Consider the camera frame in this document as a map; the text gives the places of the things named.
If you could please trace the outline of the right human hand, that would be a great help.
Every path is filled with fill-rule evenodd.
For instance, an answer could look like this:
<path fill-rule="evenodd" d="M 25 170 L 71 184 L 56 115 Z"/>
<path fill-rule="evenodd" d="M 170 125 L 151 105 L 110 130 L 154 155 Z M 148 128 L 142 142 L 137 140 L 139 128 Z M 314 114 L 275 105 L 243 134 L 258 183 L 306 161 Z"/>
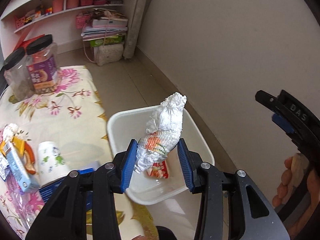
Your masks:
<path fill-rule="evenodd" d="M 272 199 L 274 207 L 279 207 L 291 197 L 293 187 L 298 185 L 304 176 L 302 168 L 308 166 L 308 160 L 296 153 L 286 159 L 284 165 L 286 170 L 281 175 L 281 183 L 277 188 L 277 194 Z M 287 229 L 291 239 L 294 239 L 302 231 L 319 204 L 319 176 L 314 170 L 309 173 L 306 184 L 310 193 L 310 205 L 299 219 Z"/>

